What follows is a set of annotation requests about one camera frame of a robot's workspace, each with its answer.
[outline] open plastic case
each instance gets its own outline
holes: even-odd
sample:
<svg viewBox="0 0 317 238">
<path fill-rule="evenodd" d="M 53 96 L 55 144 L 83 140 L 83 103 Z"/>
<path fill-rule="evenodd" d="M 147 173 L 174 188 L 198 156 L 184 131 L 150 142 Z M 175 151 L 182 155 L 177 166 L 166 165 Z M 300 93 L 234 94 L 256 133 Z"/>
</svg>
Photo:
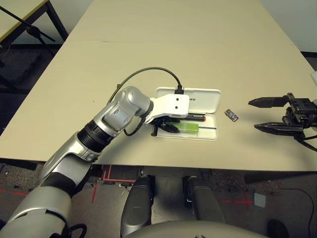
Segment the open plastic case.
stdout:
<svg viewBox="0 0 317 238">
<path fill-rule="evenodd" d="M 166 94 L 174 94 L 175 88 L 159 87 L 156 89 L 156 97 Z M 158 129 L 158 137 L 188 139 L 188 140 L 217 140 L 218 128 L 216 117 L 212 114 L 217 110 L 221 91 L 217 89 L 184 88 L 184 94 L 190 98 L 189 113 L 205 115 L 205 121 L 181 120 L 181 123 L 195 123 L 199 125 L 198 133 L 180 132 L 169 133 Z"/>
</svg>

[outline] case lid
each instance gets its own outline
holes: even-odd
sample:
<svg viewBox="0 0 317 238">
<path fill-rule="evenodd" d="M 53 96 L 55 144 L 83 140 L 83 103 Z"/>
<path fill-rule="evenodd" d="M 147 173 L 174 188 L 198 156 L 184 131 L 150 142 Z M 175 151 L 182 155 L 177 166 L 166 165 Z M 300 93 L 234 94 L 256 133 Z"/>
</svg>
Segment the case lid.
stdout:
<svg viewBox="0 0 317 238">
<path fill-rule="evenodd" d="M 174 91 L 173 87 L 159 87 L 156 89 L 156 97 L 174 94 Z M 189 96 L 190 113 L 214 113 L 221 97 L 218 89 L 184 88 L 184 94 Z"/>
</svg>

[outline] table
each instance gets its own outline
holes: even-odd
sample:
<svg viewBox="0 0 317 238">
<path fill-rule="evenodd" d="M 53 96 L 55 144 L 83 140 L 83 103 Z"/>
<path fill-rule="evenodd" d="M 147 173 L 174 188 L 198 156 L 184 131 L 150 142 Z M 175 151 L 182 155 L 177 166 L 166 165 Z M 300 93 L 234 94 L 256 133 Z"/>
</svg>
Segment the table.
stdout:
<svg viewBox="0 0 317 238">
<path fill-rule="evenodd" d="M 66 29 L 64 28 L 49 0 L 29 0 L 27 2 L 24 0 L 2 0 L 1 6 L 30 24 L 32 24 L 46 12 L 62 39 L 65 41 L 68 37 Z M 22 32 L 26 30 L 25 24 L 22 24 L 20 21 L 7 15 L 1 10 L 0 22 L 1 48 L 7 48 L 19 35 L 21 35 Z M 4 66 L 4 63 L 0 61 L 0 67 L 1 66 Z M 0 93 L 28 94 L 30 92 L 29 89 L 17 88 L 1 75 L 0 83 L 7 87 L 0 88 Z"/>
<path fill-rule="evenodd" d="M 248 106 L 251 99 L 316 96 L 313 69 L 254 0 L 95 0 L 3 132 L 0 157 L 46 161 L 105 106 L 117 83 L 148 66 L 170 69 L 184 87 L 222 91 L 218 140 L 151 137 L 151 126 L 143 126 L 114 139 L 97 164 L 317 170 L 315 152 L 253 127 L 281 121 L 286 107 L 259 109 Z M 160 71 L 128 85 L 150 97 L 159 86 L 176 86 Z M 236 122 L 224 115 L 228 108 Z"/>
</svg>

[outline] green object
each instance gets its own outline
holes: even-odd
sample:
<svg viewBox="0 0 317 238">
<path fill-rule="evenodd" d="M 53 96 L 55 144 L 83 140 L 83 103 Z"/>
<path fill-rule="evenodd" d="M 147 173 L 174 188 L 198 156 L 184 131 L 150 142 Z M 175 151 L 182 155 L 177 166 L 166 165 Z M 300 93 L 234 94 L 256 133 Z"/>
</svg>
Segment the green object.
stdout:
<svg viewBox="0 0 317 238">
<path fill-rule="evenodd" d="M 177 127 L 180 132 L 198 133 L 199 130 L 199 125 L 194 123 L 169 122 L 167 124 Z"/>
</svg>

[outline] wall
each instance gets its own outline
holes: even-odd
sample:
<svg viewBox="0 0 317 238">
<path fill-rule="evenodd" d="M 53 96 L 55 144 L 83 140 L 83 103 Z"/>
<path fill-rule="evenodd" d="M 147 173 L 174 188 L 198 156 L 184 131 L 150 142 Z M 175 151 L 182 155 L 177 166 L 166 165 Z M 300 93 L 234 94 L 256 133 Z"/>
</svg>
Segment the wall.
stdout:
<svg viewBox="0 0 317 238">
<path fill-rule="evenodd" d="M 51 0 L 66 30 L 70 32 L 93 0 Z M 317 52 L 317 0 L 261 0 L 268 12 L 301 51 Z M 44 14 L 35 24 L 62 43 L 60 36 Z M 37 44 L 23 33 L 14 43 Z"/>
<path fill-rule="evenodd" d="M 317 0 L 261 0 L 300 51 L 317 52 Z"/>
</svg>

